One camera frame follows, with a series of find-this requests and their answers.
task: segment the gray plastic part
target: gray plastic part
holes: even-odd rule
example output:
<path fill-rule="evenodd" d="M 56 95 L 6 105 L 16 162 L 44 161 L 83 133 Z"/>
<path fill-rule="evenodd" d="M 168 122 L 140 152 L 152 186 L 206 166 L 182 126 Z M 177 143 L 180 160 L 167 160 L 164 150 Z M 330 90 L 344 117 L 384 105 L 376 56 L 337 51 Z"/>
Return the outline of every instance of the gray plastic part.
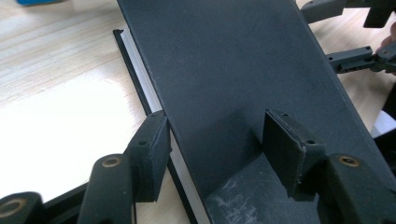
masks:
<path fill-rule="evenodd" d="M 343 14 L 347 0 L 314 0 L 306 3 L 301 11 L 308 23 L 323 21 Z"/>
<path fill-rule="evenodd" d="M 359 49 L 351 49 L 342 52 L 331 53 L 327 55 L 329 63 L 332 65 L 335 73 L 342 74 L 349 72 L 353 68 L 357 70 L 357 63 L 364 62 L 366 59 L 370 59 L 373 55 L 373 50 L 367 46 Z"/>

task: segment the white edge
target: white edge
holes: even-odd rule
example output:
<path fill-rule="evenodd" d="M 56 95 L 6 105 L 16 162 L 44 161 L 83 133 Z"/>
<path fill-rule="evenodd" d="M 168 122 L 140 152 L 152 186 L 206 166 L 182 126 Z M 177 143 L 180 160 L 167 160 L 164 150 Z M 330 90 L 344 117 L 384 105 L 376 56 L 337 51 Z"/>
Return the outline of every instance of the white edge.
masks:
<path fill-rule="evenodd" d="M 396 120 L 381 110 L 376 118 L 373 129 L 371 130 L 371 136 L 377 138 L 382 134 L 391 132 L 396 129 Z"/>
<path fill-rule="evenodd" d="M 152 112 L 162 110 L 160 101 L 157 93 L 155 92 L 152 83 L 149 79 L 149 74 L 143 64 L 142 58 L 140 57 L 139 51 L 137 50 L 134 39 L 132 38 L 131 32 L 128 27 L 125 27 L 124 32 L 121 33 L 122 41 L 124 42 L 125 48 L 128 52 L 129 58 L 134 66 L 137 78 L 139 79 L 143 93 L 145 93 L 148 105 Z M 170 154 L 171 160 L 175 165 L 178 178 L 180 179 L 181 185 L 186 192 L 192 211 L 197 219 L 198 223 L 210 223 L 209 218 L 204 209 L 204 205 L 198 195 L 198 191 L 195 188 L 190 173 L 187 169 L 186 162 L 181 155 L 180 148 L 177 145 L 175 136 L 171 130 L 171 147 L 172 152 Z"/>

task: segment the screw hole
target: screw hole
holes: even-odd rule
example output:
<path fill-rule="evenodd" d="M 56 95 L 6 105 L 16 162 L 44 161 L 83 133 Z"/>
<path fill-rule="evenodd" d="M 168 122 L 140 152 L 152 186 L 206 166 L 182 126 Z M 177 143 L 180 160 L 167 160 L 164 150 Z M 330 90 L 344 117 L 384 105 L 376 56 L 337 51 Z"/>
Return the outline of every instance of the screw hole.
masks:
<path fill-rule="evenodd" d="M 112 157 L 112 158 L 109 158 L 109 159 L 103 161 L 102 165 L 104 167 L 108 168 L 108 167 L 114 167 L 114 166 L 116 166 L 116 165 L 118 165 L 120 163 L 121 163 L 121 160 L 119 158 Z"/>
<path fill-rule="evenodd" d="M 113 221 L 110 218 L 103 219 L 99 224 L 113 224 Z"/>
<path fill-rule="evenodd" d="M 343 163 L 344 165 L 351 166 L 351 167 L 357 167 L 359 166 L 359 161 L 348 156 L 340 156 L 338 160 Z"/>
<path fill-rule="evenodd" d="M 19 212 L 26 205 L 26 199 L 12 199 L 0 205 L 0 218 L 10 217 Z"/>

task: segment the clamp jaw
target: clamp jaw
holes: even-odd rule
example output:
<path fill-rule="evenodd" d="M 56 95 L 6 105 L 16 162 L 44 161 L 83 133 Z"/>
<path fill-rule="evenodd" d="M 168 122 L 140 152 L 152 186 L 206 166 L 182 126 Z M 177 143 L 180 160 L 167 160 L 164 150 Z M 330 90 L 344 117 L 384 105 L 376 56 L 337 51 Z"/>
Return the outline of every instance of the clamp jaw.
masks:
<path fill-rule="evenodd" d="M 320 223 L 396 223 L 395 187 L 356 156 L 327 155 L 326 144 L 290 115 L 266 111 L 262 151 L 294 201 L 318 195 Z"/>
<path fill-rule="evenodd" d="M 387 73 L 395 73 L 396 42 L 379 49 L 377 54 L 373 54 L 370 47 L 364 47 L 328 54 L 327 58 L 337 74 L 366 68 L 370 68 L 373 72 L 385 70 Z"/>

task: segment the textured black surface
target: textured black surface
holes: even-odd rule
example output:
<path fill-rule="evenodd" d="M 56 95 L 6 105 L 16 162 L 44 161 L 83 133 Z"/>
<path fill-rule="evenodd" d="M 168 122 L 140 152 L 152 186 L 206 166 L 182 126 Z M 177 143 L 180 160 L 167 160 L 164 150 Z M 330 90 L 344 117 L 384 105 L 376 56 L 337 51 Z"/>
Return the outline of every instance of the textured black surface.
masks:
<path fill-rule="evenodd" d="M 313 201 L 318 180 L 308 178 L 325 160 L 326 145 L 288 114 L 276 110 L 265 113 L 262 150 L 289 197 Z"/>
<path fill-rule="evenodd" d="M 367 161 L 394 188 L 292 0 L 119 3 L 213 222 L 224 223 L 235 211 L 234 223 L 248 223 L 254 218 L 238 211 L 250 206 L 257 222 L 318 222 L 316 204 L 288 199 L 260 153 L 266 108 L 299 120 L 328 153 Z M 222 190 L 235 179 L 243 185 Z"/>
<path fill-rule="evenodd" d="M 162 111 L 150 114 L 125 149 L 138 172 L 137 203 L 157 201 L 171 150 L 167 117 Z"/>

